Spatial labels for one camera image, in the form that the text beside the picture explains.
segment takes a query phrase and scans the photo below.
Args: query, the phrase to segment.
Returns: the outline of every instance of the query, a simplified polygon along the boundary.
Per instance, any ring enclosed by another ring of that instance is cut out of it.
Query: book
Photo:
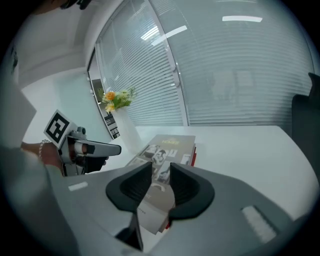
[[[152,234],[168,226],[168,212],[175,207],[170,186],[170,163],[191,165],[195,155],[195,136],[156,135],[127,165],[152,162],[152,182],[137,209],[139,224]]]

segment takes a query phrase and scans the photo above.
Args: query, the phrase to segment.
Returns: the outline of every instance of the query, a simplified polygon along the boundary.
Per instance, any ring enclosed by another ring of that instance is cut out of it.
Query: ceiling light
[[[172,36],[174,36],[174,35],[182,32],[182,31],[185,31],[185,30],[187,30],[187,27],[186,27],[186,26],[180,26],[180,27],[178,27],[178,28],[176,28],[176,29],[174,29],[174,30],[172,30],[172,31],[170,31],[170,32],[168,32],[168,33],[160,36],[159,38],[157,38],[156,40],[154,40],[151,44],[152,44],[153,46],[156,46],[156,45],[160,44],[160,43],[161,43],[163,40],[165,40],[166,38],[172,37]]]
[[[223,16],[223,22],[261,22],[262,18],[260,17],[253,17],[253,16]]]
[[[157,26],[155,26],[154,28],[150,29],[147,33],[145,33],[143,36],[141,36],[141,39],[147,40],[150,37],[152,37],[153,35],[155,35],[156,33],[159,33],[159,29],[158,29]]]

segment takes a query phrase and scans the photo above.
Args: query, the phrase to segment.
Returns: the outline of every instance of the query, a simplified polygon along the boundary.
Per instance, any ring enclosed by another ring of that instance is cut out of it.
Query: white sleeve
[[[11,48],[0,66],[0,145],[17,148],[21,146],[36,110],[15,83]]]

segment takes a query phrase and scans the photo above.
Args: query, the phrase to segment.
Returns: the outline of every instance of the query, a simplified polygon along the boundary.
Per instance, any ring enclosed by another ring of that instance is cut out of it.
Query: ceiling
[[[88,27],[107,1],[92,0],[85,10],[75,4],[66,10],[29,16],[15,39],[21,87],[61,71],[84,67]]]

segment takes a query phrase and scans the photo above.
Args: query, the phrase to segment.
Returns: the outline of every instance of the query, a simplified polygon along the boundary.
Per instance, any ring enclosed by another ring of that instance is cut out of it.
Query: bracelet
[[[39,158],[41,159],[41,161],[42,161],[42,147],[44,146],[45,143],[51,143],[51,141],[47,139],[43,139],[41,141],[40,147],[39,147]]]

